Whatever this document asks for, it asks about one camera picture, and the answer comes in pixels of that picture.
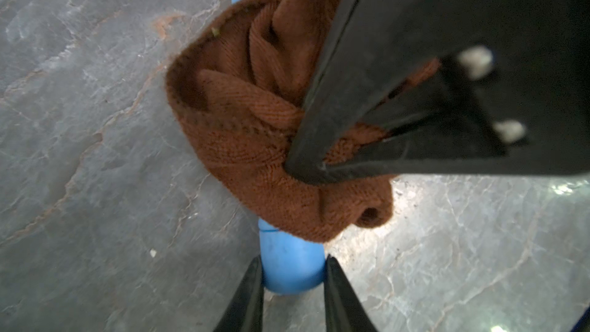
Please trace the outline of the blue toothpaste tube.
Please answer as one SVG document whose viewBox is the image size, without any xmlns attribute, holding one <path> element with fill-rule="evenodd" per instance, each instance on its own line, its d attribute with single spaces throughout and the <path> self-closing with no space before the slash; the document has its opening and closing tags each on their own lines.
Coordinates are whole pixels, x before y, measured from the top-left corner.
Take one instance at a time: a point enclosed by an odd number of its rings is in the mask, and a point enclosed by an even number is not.
<svg viewBox="0 0 590 332">
<path fill-rule="evenodd" d="M 324 245 L 258 220 L 264 287 L 282 295 L 301 294 L 324 282 Z"/>
</svg>

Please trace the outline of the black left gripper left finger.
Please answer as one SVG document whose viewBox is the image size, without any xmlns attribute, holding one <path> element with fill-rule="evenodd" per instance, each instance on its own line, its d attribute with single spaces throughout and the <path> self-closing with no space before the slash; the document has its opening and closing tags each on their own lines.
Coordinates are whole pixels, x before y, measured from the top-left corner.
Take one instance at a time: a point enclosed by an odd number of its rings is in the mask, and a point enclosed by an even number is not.
<svg viewBox="0 0 590 332">
<path fill-rule="evenodd" d="M 249 264 L 214 332 L 262 332 L 264 283 L 261 256 Z"/>
</svg>

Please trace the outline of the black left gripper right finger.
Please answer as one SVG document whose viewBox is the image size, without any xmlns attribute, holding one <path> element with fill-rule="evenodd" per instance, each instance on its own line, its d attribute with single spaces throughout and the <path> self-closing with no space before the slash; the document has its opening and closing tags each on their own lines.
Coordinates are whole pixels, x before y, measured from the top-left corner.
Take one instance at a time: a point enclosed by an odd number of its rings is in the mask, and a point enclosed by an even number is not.
<svg viewBox="0 0 590 332">
<path fill-rule="evenodd" d="M 327 332 L 377 332 L 338 260 L 325 266 L 324 304 Z"/>
</svg>

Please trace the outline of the brown cloth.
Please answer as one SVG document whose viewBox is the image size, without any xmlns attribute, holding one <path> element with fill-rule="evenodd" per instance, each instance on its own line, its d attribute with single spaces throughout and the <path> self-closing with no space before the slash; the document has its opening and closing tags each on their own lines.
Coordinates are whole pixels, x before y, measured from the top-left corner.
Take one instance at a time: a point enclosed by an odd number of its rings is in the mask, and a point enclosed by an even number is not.
<svg viewBox="0 0 590 332">
<path fill-rule="evenodd" d="M 339 2 L 241 0 L 166 76 L 169 105 L 206 169 L 270 225 L 318 243 L 393 217 L 388 175 L 314 186 L 284 168 Z"/>
</svg>

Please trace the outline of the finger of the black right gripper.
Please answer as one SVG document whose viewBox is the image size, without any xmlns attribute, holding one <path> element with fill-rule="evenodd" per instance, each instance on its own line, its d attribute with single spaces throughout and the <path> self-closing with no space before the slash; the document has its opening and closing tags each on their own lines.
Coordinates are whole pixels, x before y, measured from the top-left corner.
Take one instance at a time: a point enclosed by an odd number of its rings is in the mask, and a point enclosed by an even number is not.
<svg viewBox="0 0 590 332">
<path fill-rule="evenodd" d="M 286 171 L 589 170 L 589 0 L 341 0 Z"/>
</svg>

